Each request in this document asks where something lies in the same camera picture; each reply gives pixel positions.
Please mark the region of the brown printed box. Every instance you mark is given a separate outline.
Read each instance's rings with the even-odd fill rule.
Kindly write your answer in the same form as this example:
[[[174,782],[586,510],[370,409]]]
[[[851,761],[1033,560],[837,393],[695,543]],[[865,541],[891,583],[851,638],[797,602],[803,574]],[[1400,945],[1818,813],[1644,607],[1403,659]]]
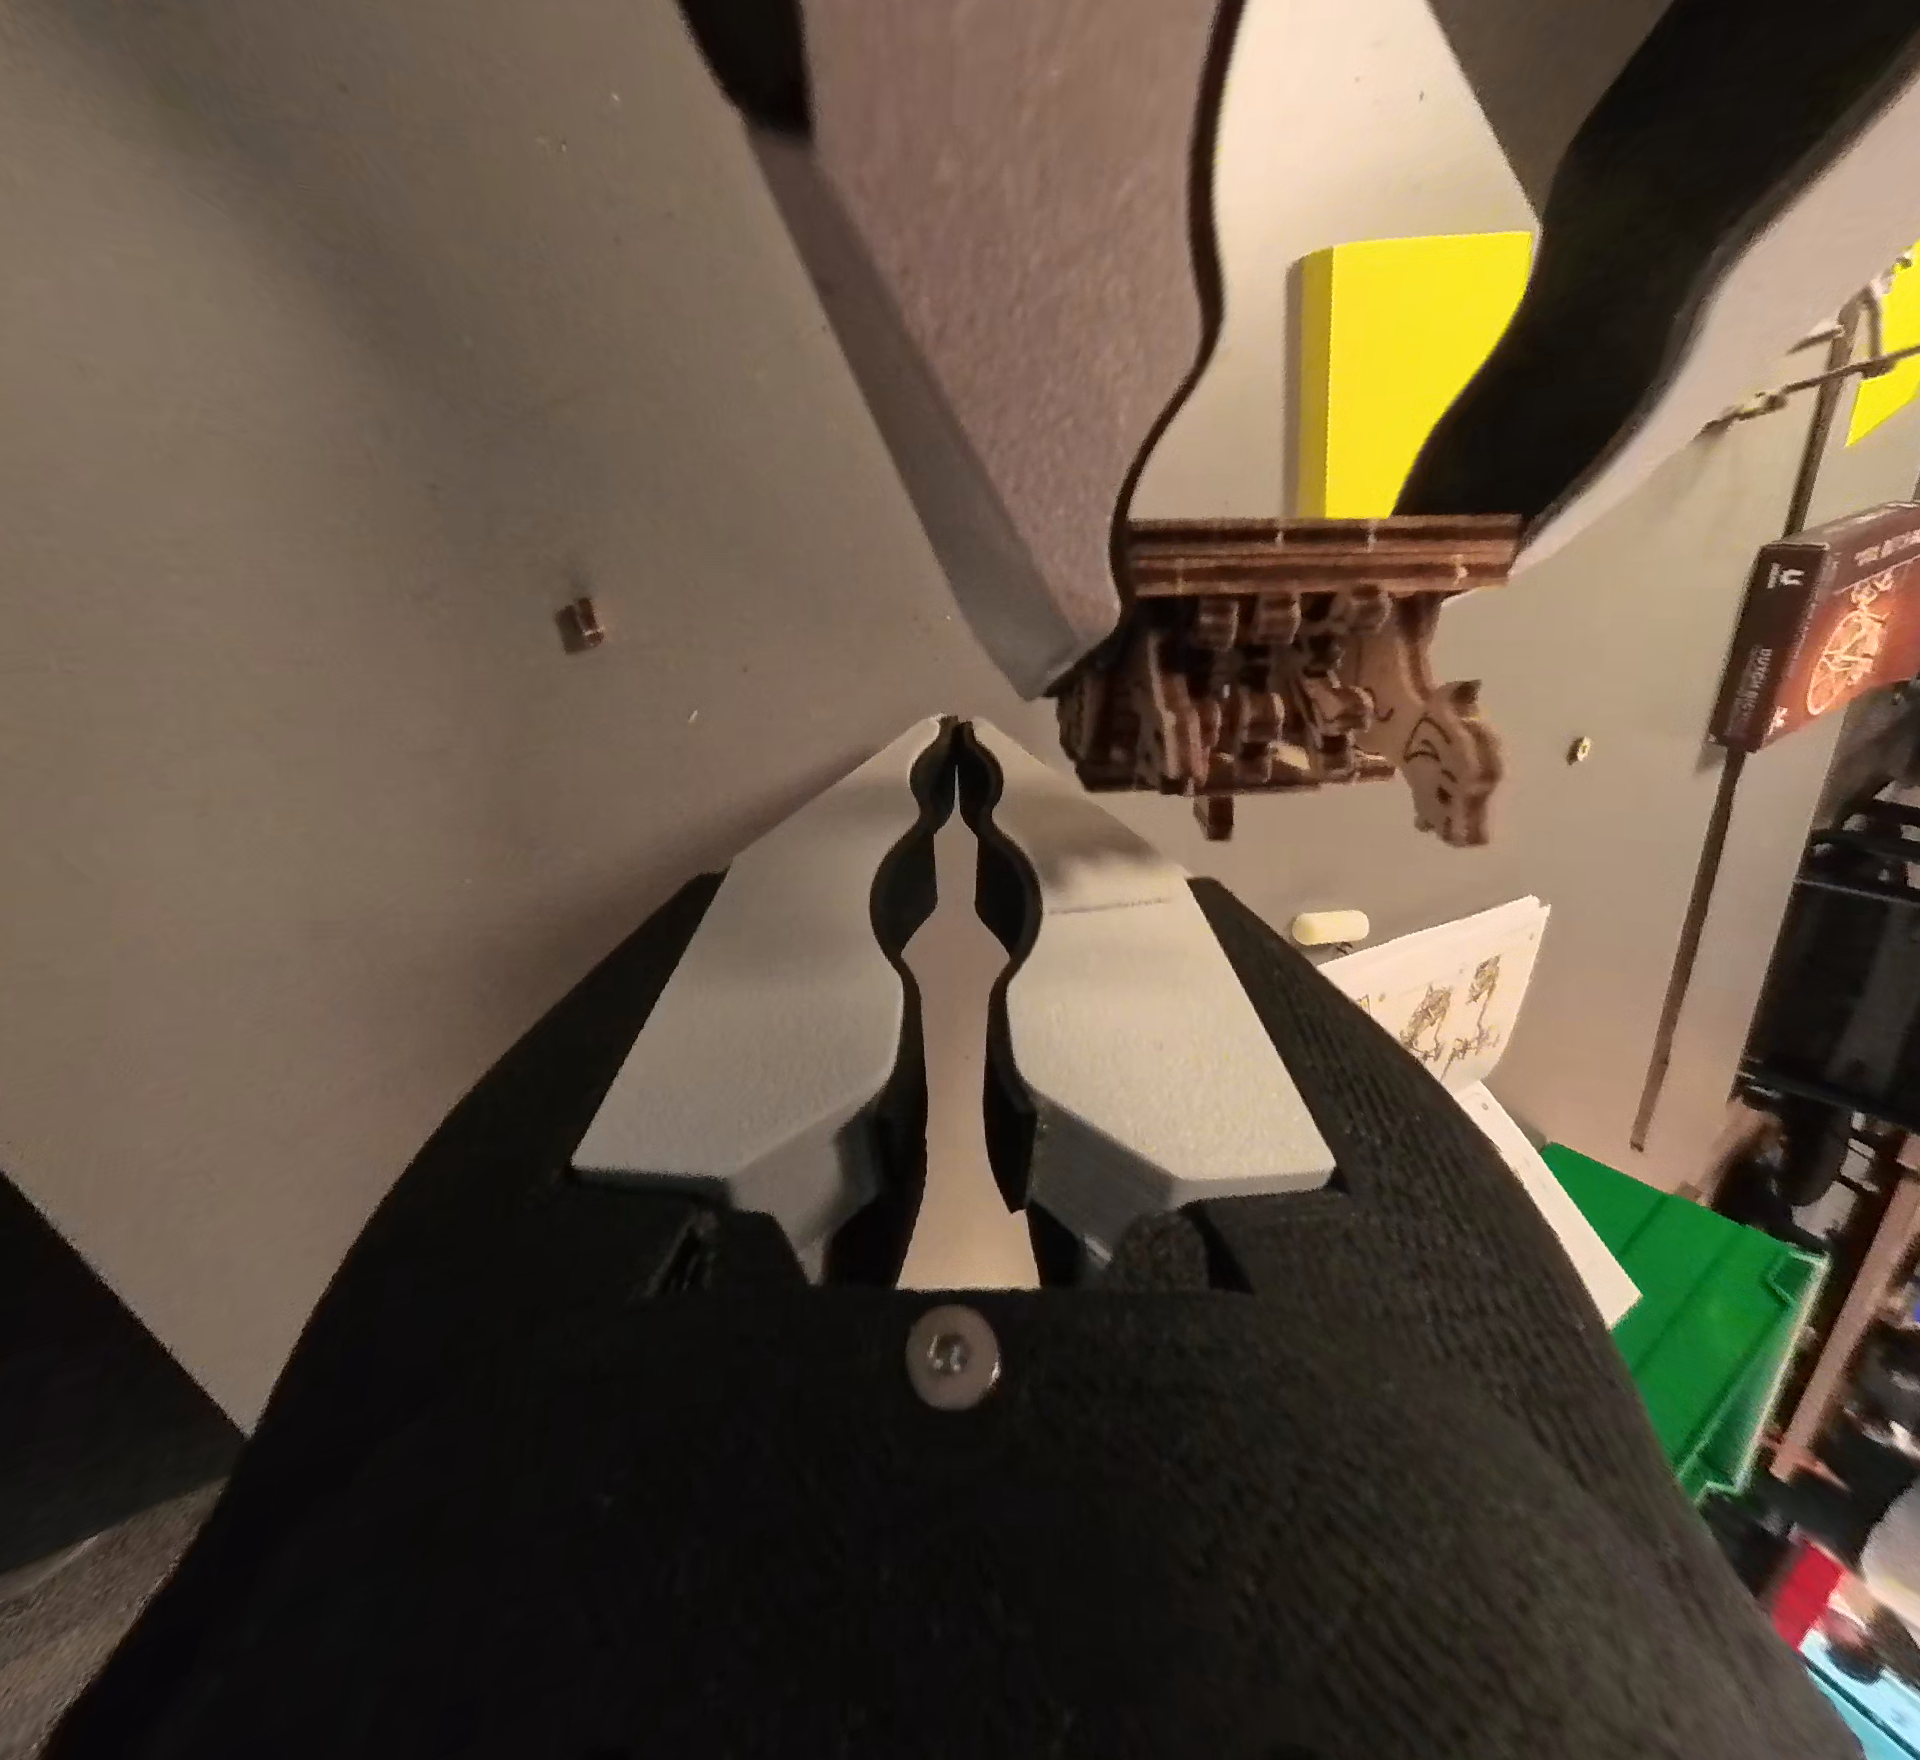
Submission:
[[[1888,501],[1768,544],[1707,739],[1761,751],[1919,669],[1919,506]]]

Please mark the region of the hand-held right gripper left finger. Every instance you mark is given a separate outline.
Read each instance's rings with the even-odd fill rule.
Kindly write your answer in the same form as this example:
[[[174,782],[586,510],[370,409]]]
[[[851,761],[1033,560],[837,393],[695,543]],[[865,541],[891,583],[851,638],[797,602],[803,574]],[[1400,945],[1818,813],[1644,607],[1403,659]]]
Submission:
[[[955,723],[928,715],[724,871],[577,1176],[782,1227],[808,1273],[893,1286],[928,1178],[922,994]]]

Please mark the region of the printed instruction booklet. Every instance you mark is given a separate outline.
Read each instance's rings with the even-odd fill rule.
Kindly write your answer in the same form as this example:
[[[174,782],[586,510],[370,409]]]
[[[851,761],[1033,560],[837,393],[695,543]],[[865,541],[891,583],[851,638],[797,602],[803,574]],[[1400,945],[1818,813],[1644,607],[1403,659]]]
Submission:
[[[1551,1223],[1605,1324],[1617,1327],[1641,1303],[1641,1287],[1490,1083],[1514,1037],[1547,932],[1551,904],[1525,895],[1381,945],[1329,956],[1320,971],[1441,1081]]]

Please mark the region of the small brown wooden model box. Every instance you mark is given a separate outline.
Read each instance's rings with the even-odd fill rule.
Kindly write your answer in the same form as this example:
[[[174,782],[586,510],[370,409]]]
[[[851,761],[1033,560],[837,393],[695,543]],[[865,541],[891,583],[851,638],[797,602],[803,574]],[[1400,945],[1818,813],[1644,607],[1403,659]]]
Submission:
[[[1188,800],[1212,840],[1240,798],[1403,782],[1377,638],[1407,595],[1504,584],[1519,544],[1516,515],[1134,524],[1124,617],[1056,692],[1063,751],[1085,787]]]

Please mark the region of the background office chair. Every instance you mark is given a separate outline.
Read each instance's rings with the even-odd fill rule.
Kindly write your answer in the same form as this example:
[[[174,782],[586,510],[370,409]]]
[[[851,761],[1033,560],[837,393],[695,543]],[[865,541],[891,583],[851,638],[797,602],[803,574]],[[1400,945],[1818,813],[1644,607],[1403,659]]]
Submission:
[[[1736,1086],[1919,1128],[1917,787],[1811,834]]]

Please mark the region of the yellow sticky note pad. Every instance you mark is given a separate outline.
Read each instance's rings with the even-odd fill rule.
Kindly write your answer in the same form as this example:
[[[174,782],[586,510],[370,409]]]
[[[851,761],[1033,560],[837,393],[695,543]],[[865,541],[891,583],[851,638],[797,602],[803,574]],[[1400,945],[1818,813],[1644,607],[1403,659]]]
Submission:
[[[1297,262],[1292,456],[1297,520],[1388,515],[1447,409],[1481,373],[1521,303],[1539,237],[1490,230],[1325,246]],[[1917,241],[1867,289],[1837,385],[1846,446],[1917,402]],[[1789,348],[1792,373],[1723,409],[1702,435],[1811,399],[1815,355],[1837,348],[1830,315]]]

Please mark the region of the green plastic bin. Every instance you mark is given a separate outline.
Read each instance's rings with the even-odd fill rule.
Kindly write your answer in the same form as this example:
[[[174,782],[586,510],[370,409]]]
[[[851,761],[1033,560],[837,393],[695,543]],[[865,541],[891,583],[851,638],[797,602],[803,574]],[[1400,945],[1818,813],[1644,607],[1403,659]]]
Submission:
[[[1684,1492],[1743,1492],[1829,1256],[1582,1150],[1551,1143],[1544,1161],[1641,1293],[1613,1338]]]

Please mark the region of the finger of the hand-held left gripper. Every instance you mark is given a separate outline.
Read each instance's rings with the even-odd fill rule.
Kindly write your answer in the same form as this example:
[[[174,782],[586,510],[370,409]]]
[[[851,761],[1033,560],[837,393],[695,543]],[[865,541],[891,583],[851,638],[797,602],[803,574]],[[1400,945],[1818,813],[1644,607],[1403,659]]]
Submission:
[[[1117,522],[1224,296],[1202,183],[1245,0],[799,0],[756,157],[950,597],[1037,699],[1122,616]]]
[[[1917,234],[1919,0],[1424,0],[1539,222],[1396,499],[1566,544]]]

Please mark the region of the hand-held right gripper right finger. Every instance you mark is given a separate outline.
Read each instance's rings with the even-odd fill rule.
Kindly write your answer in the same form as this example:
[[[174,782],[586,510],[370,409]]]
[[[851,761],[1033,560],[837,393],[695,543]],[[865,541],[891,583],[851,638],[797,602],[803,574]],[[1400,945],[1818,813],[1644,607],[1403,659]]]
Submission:
[[[1110,1263],[1141,1220],[1330,1185],[1337,1159],[1188,869],[971,720],[973,902],[1004,949],[983,1122],[1039,1263]]]

